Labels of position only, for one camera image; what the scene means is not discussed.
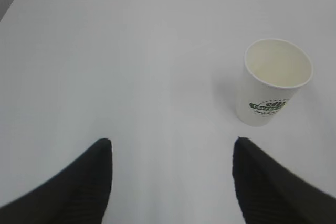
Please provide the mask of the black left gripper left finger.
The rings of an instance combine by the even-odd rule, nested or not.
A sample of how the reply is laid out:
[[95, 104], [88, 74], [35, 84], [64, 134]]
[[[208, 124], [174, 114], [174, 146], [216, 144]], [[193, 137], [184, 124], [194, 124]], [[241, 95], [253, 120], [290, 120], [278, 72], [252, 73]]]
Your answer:
[[50, 180], [1, 207], [1, 223], [102, 223], [112, 179], [112, 143], [99, 139]]

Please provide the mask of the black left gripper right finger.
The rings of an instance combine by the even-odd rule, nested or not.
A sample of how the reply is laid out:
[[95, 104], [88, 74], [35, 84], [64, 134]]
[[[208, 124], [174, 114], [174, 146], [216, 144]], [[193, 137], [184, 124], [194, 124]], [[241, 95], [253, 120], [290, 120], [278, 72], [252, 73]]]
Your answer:
[[335, 198], [284, 168], [250, 139], [234, 143], [232, 176], [245, 223], [335, 223]]

